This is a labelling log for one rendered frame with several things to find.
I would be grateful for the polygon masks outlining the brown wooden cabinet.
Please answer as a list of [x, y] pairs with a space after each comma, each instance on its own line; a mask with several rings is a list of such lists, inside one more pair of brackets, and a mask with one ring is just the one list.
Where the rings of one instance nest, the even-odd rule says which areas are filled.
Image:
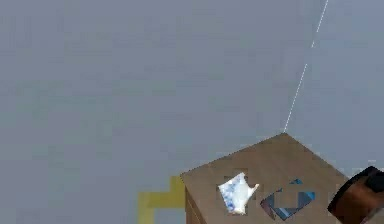
[[[257, 190], [247, 213], [232, 215], [218, 186], [241, 172]], [[181, 178], [186, 191], [186, 224], [341, 224], [327, 207], [347, 177], [287, 134], [194, 168]], [[303, 182], [302, 190], [315, 192], [315, 200], [285, 221], [271, 218], [260, 201], [294, 179]]]

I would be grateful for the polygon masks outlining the blue flat book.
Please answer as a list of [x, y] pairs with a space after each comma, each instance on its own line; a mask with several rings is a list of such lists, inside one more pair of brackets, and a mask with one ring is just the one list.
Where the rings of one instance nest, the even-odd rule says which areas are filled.
[[300, 179], [294, 179], [264, 198], [260, 206], [273, 220], [279, 217], [285, 221], [311, 203], [315, 196], [313, 191], [307, 191]]

